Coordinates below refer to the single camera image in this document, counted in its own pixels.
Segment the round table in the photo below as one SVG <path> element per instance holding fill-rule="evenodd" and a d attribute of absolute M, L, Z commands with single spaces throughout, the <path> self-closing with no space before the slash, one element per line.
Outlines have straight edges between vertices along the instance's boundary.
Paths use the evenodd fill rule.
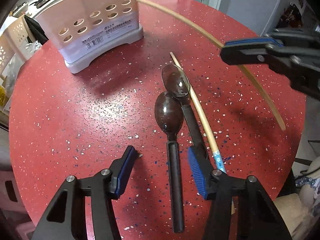
<path fill-rule="evenodd" d="M 152 1 L 184 15 L 220 41 L 256 36 L 196 1 Z M 20 71 L 10 113 L 10 153 L 23 203 L 35 224 L 68 175 L 92 176 L 133 145 L 140 158 L 125 193 L 113 201 L 121 236 L 202 235 L 210 201 L 197 195 L 187 160 L 192 143 L 185 123 L 178 143 L 186 228 L 182 234 L 172 232 L 166 135 L 154 117 L 156 98 L 165 90 L 161 69 L 172 62 L 170 51 L 193 85 L 228 174 L 240 178 L 254 174 L 272 199 L 286 180 L 303 128 L 305 96 L 267 65 L 248 66 L 278 107 L 287 126 L 281 131 L 256 89 L 236 66 L 221 61 L 219 49 L 206 38 L 142 4 L 140 23 L 143 39 L 104 53 L 78 74 L 68 71 L 50 41 Z"/>

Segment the chopstick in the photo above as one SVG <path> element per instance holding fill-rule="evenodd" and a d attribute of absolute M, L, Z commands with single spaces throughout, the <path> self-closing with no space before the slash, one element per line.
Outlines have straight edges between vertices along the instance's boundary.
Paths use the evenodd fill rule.
<path fill-rule="evenodd" d="M 170 52 L 170 55 L 175 63 L 176 66 L 178 66 L 179 68 L 182 69 L 179 61 L 177 60 L 177 58 L 175 57 L 175 55 Z M 209 122 L 208 122 L 208 119 L 207 117 L 205 116 L 205 113 L 200 105 L 200 102 L 199 102 L 199 99 L 195 93 L 195 91 L 193 90 L 192 86 L 190 85 L 190 96 L 191 96 L 191 99 L 193 101 L 193 104 L 195 105 L 195 108 L 198 112 L 198 115 L 200 117 L 200 121 L 202 123 L 202 126 L 204 128 L 204 132 L 206 133 L 207 135 L 207 138 L 208 138 L 208 141 L 209 141 L 209 145 L 210 145 L 210 148 L 211 148 L 211 151 L 212 151 L 212 155 L 213 155 L 213 158 L 216 162 L 216 165 L 217 165 L 217 168 L 222 170 L 223 172 L 227 173 L 224 165 L 223 165 L 223 161 L 222 161 L 222 157 L 221 157 L 221 154 L 220 154 L 220 151 L 218 149 L 218 145 L 217 145 L 217 142 L 214 138 L 214 135 L 212 133 L 212 130 L 211 130 L 211 127 L 209 125 Z M 235 206 L 234 206 L 234 203 L 232 201 L 232 206 L 231 206 L 231 214 L 234 214 L 236 211 L 235 211 Z"/>

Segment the barcode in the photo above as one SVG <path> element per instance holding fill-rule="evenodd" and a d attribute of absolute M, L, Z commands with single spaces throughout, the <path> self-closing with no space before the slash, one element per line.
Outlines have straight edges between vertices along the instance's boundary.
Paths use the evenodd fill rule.
<path fill-rule="evenodd" d="M 103 37 L 99 36 L 98 38 L 95 38 L 94 40 L 88 42 L 86 45 L 88 49 L 92 49 L 94 46 L 100 44 L 101 42 L 103 42 Z"/>

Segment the curved wooden stick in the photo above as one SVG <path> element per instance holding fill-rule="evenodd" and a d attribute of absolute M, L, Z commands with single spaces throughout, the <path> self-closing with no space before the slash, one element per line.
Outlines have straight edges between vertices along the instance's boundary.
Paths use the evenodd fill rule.
<path fill-rule="evenodd" d="M 223 47 L 223 44 L 220 41 L 218 41 L 215 37 L 213 37 L 210 33 L 208 33 L 205 29 L 201 28 L 199 25 L 195 24 L 194 22 L 190 21 L 189 19 L 185 18 L 184 16 L 168 9 L 167 7 L 164 7 L 164 6 L 159 5 L 157 3 L 151 2 L 149 0 L 137 0 L 137 1 L 140 3 L 146 4 L 148 6 L 151 6 L 153 8 L 156 8 L 166 14 L 169 14 L 169 15 L 177 18 L 178 20 L 184 22 L 185 24 L 189 25 L 193 29 L 197 30 L 199 33 L 201 33 L 203 36 L 205 36 L 208 40 L 210 40 L 219 49 L 221 49 Z M 284 121 L 283 121 L 278 109 L 276 108 L 275 104 L 272 102 L 270 96 L 263 89 L 262 85 L 259 83 L 259 81 L 255 78 L 255 76 L 250 72 L 250 70 L 245 65 L 238 65 L 237 67 L 252 82 L 252 84 L 255 86 L 255 88 L 259 91 L 260 95 L 263 97 L 263 99 L 266 100 L 266 102 L 269 105 L 274 117 L 276 118 L 281 130 L 284 131 L 285 130 Z"/>

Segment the plastic bag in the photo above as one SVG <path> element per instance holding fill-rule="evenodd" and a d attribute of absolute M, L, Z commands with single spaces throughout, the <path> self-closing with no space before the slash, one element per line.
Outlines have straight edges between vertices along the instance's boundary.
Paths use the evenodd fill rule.
<path fill-rule="evenodd" d="M 41 46 L 42 45 L 38 41 L 35 41 L 33 43 L 26 44 L 23 48 L 20 49 L 22 54 L 28 60 Z M 4 90 L 8 98 L 11 97 L 13 93 L 14 84 L 17 80 L 19 70 L 23 64 L 24 62 L 20 59 L 20 57 L 17 54 L 14 54 L 6 66 L 6 68 L 8 68 L 8 73 L 4 81 Z"/>

